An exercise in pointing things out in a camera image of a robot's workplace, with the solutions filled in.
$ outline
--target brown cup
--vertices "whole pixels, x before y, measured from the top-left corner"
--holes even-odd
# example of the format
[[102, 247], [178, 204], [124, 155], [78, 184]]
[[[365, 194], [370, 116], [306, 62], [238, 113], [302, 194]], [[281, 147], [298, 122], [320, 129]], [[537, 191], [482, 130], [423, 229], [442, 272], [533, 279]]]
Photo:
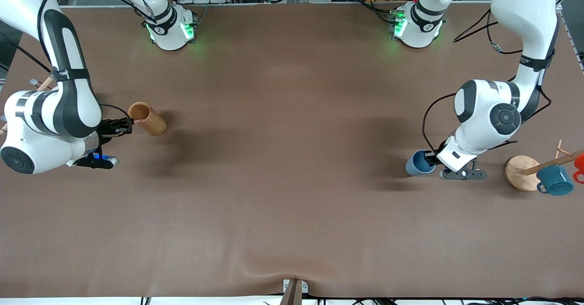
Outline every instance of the brown cup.
[[128, 114], [135, 124], [152, 136], [162, 135], [167, 130], [167, 122], [148, 103], [134, 103], [128, 109]]

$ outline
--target mug handle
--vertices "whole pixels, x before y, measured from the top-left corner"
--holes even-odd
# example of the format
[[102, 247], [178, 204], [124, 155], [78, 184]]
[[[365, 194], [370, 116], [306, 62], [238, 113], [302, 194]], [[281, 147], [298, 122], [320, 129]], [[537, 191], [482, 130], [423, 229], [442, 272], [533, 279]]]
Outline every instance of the mug handle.
[[572, 175], [572, 177], [574, 178], [575, 182], [578, 184], [584, 184], [584, 180], [579, 180], [578, 176], [582, 175], [582, 172], [580, 172], [580, 170], [576, 170], [576, 172]]
[[542, 190], [543, 186], [544, 184], [542, 182], [539, 182], [537, 184], [537, 190], [540, 191], [540, 193], [547, 195], [549, 192], [547, 190]]

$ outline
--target red mug handle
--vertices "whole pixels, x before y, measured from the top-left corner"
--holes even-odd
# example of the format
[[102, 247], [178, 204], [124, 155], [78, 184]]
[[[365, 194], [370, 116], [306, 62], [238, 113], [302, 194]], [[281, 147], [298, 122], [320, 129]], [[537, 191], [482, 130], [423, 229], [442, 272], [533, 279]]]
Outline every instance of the red mug handle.
[[579, 180], [578, 176], [584, 174], [582, 171], [580, 170], [576, 170], [576, 172], [572, 175], [572, 177], [574, 178], [574, 180], [576, 181], [576, 183], [578, 184], [584, 184], [584, 180]]

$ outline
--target round wooden base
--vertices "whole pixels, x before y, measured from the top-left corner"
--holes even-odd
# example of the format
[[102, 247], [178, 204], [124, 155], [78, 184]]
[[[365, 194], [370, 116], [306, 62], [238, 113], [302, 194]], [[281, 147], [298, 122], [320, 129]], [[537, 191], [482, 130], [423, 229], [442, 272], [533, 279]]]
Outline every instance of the round wooden base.
[[509, 185], [515, 187], [517, 190], [528, 192], [537, 191], [537, 184], [540, 180], [536, 177], [536, 174], [529, 176], [521, 174], [521, 171], [524, 169], [537, 165], [539, 165], [539, 162], [526, 155], [509, 158], [503, 168], [505, 178], [507, 178]]

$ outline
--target red mug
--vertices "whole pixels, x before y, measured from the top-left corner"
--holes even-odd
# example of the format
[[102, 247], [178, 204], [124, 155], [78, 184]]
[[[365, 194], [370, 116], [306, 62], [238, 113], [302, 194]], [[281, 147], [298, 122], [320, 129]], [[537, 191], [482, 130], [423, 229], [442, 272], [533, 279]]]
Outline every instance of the red mug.
[[576, 172], [572, 177], [576, 181], [576, 183], [584, 184], [584, 180], [579, 180], [578, 176], [584, 174], [584, 154], [579, 155], [576, 160], [574, 161], [574, 167], [576, 167]]

